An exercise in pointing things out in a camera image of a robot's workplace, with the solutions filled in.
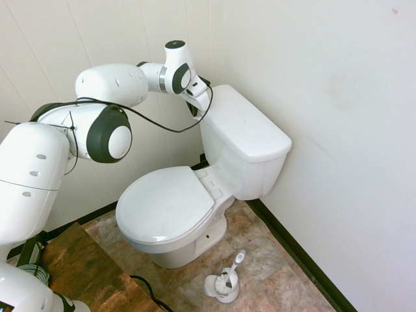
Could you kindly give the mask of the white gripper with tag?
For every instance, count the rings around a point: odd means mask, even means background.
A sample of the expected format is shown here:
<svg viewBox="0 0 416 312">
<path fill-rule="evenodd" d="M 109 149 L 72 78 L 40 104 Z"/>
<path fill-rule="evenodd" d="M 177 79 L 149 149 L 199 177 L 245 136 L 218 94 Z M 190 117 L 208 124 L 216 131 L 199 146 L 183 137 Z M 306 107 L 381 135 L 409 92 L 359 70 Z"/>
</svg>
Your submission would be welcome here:
<svg viewBox="0 0 416 312">
<path fill-rule="evenodd" d="M 191 83 L 185 89 L 187 107 L 194 118 L 209 108 L 211 98 L 207 89 L 205 83 Z"/>
</svg>

